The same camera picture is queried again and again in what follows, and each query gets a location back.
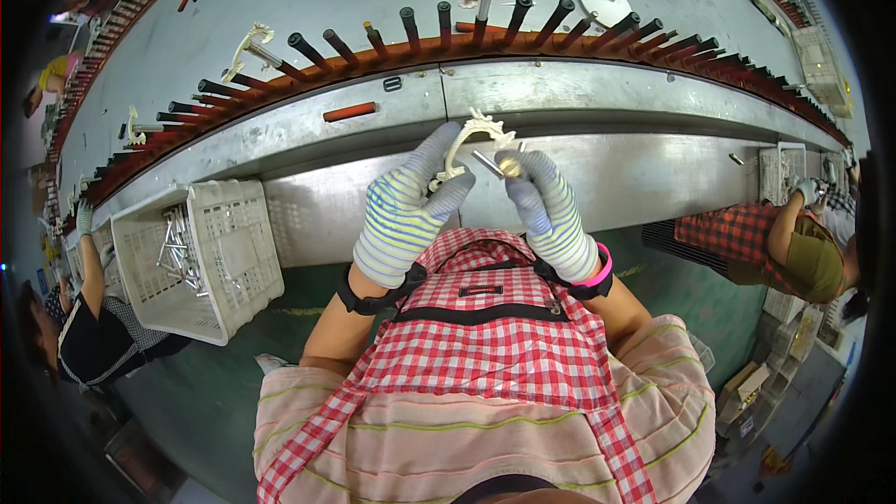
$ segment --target gloved hand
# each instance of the gloved hand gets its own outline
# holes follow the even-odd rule
[[[581,229],[573,189],[544,152],[502,150],[495,154],[495,161],[500,165],[507,157],[521,164],[520,177],[504,183],[526,226],[532,251],[553,266],[560,278],[585,282],[598,264],[598,246]]]
[[[367,187],[364,231],[353,254],[361,272],[377,285],[401,286],[410,266],[473,189],[476,176],[465,172],[426,197],[429,182],[444,167],[448,148],[460,132],[456,122],[443,124],[399,168]]]
[[[78,216],[75,222],[77,223],[79,237],[92,235],[93,205],[86,198],[82,198],[78,202]]]
[[[813,202],[818,200],[818,195],[815,190],[815,182],[812,180],[800,180],[799,183],[790,191],[790,196],[796,194],[799,191],[803,195],[803,206],[808,207]]]
[[[106,270],[112,260],[115,259],[115,244],[110,243],[103,248],[102,252],[99,252],[99,263],[103,266],[103,270]]]

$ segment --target gold object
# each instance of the gold object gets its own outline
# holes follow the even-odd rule
[[[505,158],[499,163],[498,168],[504,173],[505,177],[520,177],[522,166],[517,162],[516,158]]]

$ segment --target black clip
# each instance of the black clip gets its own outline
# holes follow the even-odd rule
[[[386,92],[394,92],[401,89],[401,78],[391,77],[383,81],[383,89]]]

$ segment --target red checkered apron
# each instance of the red checkered apron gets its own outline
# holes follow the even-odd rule
[[[782,208],[752,203],[676,218],[675,239],[716,253],[723,259],[756,265],[783,286],[787,291],[784,294],[800,296],[771,261],[765,247],[765,239]]]
[[[340,390],[274,459],[258,484],[259,502],[277,502],[368,395],[406,392],[578,411],[622,502],[656,502],[610,377],[603,321],[536,275],[533,259],[526,242],[507,231],[461,228],[438,236],[418,259],[428,280],[399,303]],[[524,317],[501,317],[508,313]],[[460,324],[468,319],[479,324]]]

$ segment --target black shirt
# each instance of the black shirt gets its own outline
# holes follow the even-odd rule
[[[88,385],[115,381],[156,358],[177,353],[190,342],[187,337],[169,335],[141,352],[105,302],[96,319],[82,294],[75,299],[59,339],[59,377]]]

